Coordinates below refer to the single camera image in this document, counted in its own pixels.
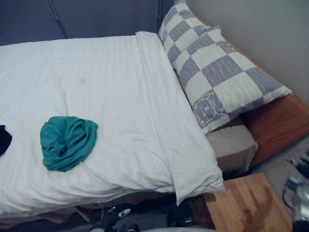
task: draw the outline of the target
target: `bed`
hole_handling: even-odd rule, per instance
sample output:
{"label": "bed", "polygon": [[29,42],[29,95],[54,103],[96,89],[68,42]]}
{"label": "bed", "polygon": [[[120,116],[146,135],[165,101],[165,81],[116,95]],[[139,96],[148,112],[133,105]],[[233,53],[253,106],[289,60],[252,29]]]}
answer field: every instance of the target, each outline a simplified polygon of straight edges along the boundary
{"label": "bed", "polygon": [[[244,173],[308,133],[308,107],[291,93],[205,138],[153,33],[3,46],[0,70],[0,122],[13,135],[0,158],[2,228],[223,191],[221,170]],[[42,166],[39,131],[55,115],[99,124],[90,156],[65,173]]]}

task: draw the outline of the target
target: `white duvet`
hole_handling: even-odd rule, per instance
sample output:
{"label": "white duvet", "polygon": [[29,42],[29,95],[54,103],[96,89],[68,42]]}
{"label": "white duvet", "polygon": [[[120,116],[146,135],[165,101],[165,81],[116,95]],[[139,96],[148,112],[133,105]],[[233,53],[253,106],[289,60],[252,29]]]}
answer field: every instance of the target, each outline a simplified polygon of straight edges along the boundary
{"label": "white duvet", "polygon": [[[65,173],[42,164],[40,129],[52,116],[98,124],[90,155]],[[224,190],[156,34],[0,47],[0,124],[13,136],[0,157],[0,218],[138,191],[176,192],[180,203]]]}

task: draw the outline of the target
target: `pillow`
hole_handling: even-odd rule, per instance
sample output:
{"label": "pillow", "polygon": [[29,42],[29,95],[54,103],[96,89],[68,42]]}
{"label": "pillow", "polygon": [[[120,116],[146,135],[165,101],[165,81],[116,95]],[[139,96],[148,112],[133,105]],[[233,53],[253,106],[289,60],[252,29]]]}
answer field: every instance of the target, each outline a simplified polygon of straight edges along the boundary
{"label": "pillow", "polygon": [[193,15],[187,4],[175,4],[165,16],[158,33],[171,64],[208,28]]}
{"label": "pillow", "polygon": [[219,27],[209,29],[183,50],[175,70],[205,134],[291,93],[231,47]]}

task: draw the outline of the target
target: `teal cloth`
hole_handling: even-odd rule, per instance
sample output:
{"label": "teal cloth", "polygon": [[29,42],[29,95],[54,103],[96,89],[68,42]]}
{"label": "teal cloth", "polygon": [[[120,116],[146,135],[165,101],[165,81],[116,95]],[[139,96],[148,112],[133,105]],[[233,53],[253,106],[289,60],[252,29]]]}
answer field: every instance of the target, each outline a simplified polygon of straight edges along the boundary
{"label": "teal cloth", "polygon": [[40,138],[43,165],[51,171],[66,172],[90,154],[97,139],[98,125],[77,117],[57,116],[45,122]]}

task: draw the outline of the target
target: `gray wall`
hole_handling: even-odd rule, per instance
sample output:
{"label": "gray wall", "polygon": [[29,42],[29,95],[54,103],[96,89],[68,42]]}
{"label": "gray wall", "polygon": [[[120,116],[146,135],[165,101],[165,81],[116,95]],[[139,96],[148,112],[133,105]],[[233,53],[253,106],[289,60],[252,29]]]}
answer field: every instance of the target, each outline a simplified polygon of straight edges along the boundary
{"label": "gray wall", "polygon": [[47,0],[0,0],[0,45],[64,39]]}
{"label": "gray wall", "polygon": [[[157,32],[172,6],[162,0],[52,0],[68,38]],[[64,39],[48,0],[0,0],[0,45]]]}
{"label": "gray wall", "polygon": [[188,5],[309,103],[308,0],[188,0]]}

